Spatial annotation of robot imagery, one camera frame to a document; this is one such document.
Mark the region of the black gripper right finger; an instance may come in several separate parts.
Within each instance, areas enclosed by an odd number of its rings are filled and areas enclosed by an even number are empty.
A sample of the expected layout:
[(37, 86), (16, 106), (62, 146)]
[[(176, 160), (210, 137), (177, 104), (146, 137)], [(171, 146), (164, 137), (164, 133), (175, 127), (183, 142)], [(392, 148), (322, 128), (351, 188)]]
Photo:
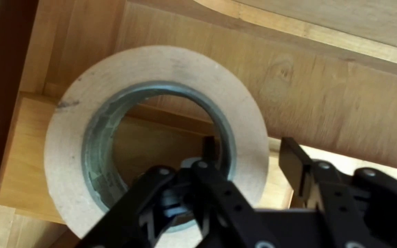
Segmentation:
[(297, 210), (279, 222), (288, 248), (397, 248), (397, 179), (363, 167), (346, 175), (292, 138), (278, 166)]

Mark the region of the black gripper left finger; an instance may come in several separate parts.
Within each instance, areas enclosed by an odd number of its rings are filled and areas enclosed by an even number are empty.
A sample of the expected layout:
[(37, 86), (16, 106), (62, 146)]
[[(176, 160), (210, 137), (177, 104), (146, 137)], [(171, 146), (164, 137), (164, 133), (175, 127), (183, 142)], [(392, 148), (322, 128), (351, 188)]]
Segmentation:
[(154, 248), (177, 221), (198, 225), (195, 248), (277, 248), (277, 240), (235, 185), (215, 164), (216, 141), (202, 159), (177, 171), (147, 170), (75, 248)]

